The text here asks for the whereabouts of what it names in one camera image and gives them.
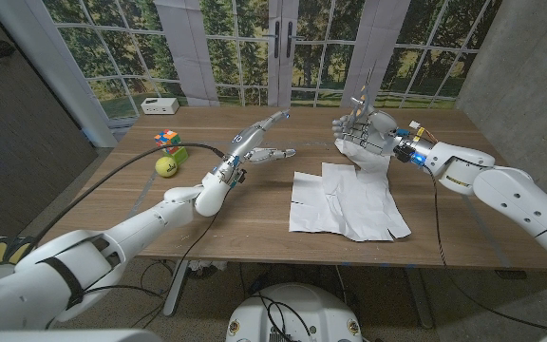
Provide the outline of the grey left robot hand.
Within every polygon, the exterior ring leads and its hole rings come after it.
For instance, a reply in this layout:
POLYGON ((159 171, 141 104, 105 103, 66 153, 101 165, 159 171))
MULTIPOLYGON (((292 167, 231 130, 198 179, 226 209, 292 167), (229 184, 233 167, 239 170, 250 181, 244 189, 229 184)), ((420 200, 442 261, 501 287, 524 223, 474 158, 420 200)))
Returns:
POLYGON ((220 181, 231 185, 239 172, 239 166, 244 162, 262 163, 293 157, 296 150, 292 148, 280 150, 259 146, 266 132, 274 124, 289 117, 289 109, 277 111, 265 120, 256 122, 240 131, 232 139, 229 153, 223 158, 223 162, 212 171, 212 174, 220 181))

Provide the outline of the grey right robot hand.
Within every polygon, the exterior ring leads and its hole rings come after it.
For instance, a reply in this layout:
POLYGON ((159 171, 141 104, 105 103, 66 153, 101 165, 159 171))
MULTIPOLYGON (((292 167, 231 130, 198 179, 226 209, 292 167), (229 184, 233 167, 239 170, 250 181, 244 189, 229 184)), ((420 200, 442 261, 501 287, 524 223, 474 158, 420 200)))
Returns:
POLYGON ((366 114, 349 114, 332 122, 333 136, 357 144, 368 152, 393 156, 400 162, 423 164, 435 143, 398 127, 386 112, 370 108, 366 114))

